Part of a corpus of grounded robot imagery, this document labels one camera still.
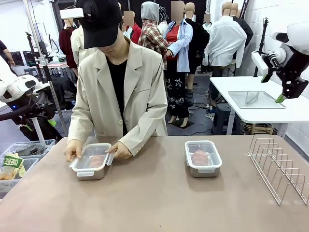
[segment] plaid shirt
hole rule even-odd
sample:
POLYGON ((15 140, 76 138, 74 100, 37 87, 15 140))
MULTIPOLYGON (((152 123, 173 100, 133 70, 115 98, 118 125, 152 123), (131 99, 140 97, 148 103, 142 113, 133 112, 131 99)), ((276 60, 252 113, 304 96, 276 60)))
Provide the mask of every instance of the plaid shirt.
POLYGON ((143 20, 139 45, 147 47, 161 54, 164 64, 164 70, 167 69, 166 49, 169 44, 165 39, 163 39, 162 35, 160 34, 156 25, 156 21, 143 20))

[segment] red shirt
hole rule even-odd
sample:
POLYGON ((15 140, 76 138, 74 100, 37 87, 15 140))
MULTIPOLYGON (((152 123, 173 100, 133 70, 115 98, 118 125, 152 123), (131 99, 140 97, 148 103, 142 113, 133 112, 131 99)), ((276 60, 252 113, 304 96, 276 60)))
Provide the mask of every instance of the red shirt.
POLYGON ((59 33, 59 46, 63 54, 66 55, 67 65, 70 68, 77 68, 71 46, 71 35, 73 31, 73 28, 61 30, 59 33))
MULTIPOLYGON (((172 30, 170 30, 169 33, 167 33, 166 35, 166 40, 169 43, 174 43, 178 40, 177 35, 178 35, 178 30, 179 30, 179 25, 177 26, 173 26, 172 30)), ((177 55, 175 57, 167 57, 167 60, 176 60, 177 59, 177 55)))
POLYGON ((141 34, 141 28, 135 23, 134 26, 132 27, 133 29, 133 34, 131 37, 131 41, 135 44, 139 43, 140 39, 140 34, 141 34))

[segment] beige blazer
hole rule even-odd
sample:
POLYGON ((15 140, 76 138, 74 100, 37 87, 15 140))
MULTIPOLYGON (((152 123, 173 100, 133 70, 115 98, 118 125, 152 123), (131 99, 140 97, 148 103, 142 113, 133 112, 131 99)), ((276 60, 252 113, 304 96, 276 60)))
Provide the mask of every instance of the beige blazer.
POLYGON ((83 59, 97 51, 97 48, 84 49, 84 30, 82 25, 72 32, 71 47, 74 61, 77 66, 79 66, 83 59))
POLYGON ((167 98, 162 56, 130 43, 124 87, 124 122, 106 57, 97 51, 79 66, 76 105, 71 117, 69 139, 84 143, 94 126, 96 137, 123 136, 119 141, 136 155, 151 135, 165 136, 167 98))

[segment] metal dish rack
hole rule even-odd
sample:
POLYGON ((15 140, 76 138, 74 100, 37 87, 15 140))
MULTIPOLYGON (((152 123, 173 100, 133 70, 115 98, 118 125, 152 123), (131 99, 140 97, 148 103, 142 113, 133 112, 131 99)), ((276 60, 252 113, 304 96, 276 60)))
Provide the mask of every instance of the metal dish rack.
POLYGON ((283 153, 283 149, 275 143, 270 135, 255 135, 252 138, 248 154, 256 169, 267 185, 278 205, 281 205, 287 190, 297 192, 302 202, 308 206, 309 183, 294 162, 283 153))

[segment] plastic food container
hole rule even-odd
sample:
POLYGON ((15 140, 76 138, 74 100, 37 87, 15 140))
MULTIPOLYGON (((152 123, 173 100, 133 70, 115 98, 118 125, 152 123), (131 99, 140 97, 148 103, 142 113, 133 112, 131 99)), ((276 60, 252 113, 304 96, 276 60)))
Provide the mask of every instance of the plastic food container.
POLYGON ((18 156, 23 159, 30 158, 39 158, 42 159, 47 152, 52 149, 55 144, 54 139, 41 141, 29 141, 29 142, 20 142, 14 143, 5 152, 0 155, 0 158, 3 158, 6 153, 18 153, 18 156))
POLYGON ((185 143, 186 162, 193 177, 215 177, 222 160, 212 141, 188 141, 185 143))
POLYGON ((100 180, 112 164, 114 153, 107 153, 111 144, 89 144, 82 150, 82 158, 75 158, 69 165, 77 172, 79 180, 100 180))
MULTIPOLYGON (((31 158, 31 159, 24 159, 24 167, 26 170, 25 175, 27 172, 34 167, 34 165, 39 162, 39 158, 31 158)), ((3 159, 0 159, 0 168, 2 167, 3 159)), ((2 199, 21 179, 19 174, 15 176, 13 180, 0 180, 0 199, 2 199)))

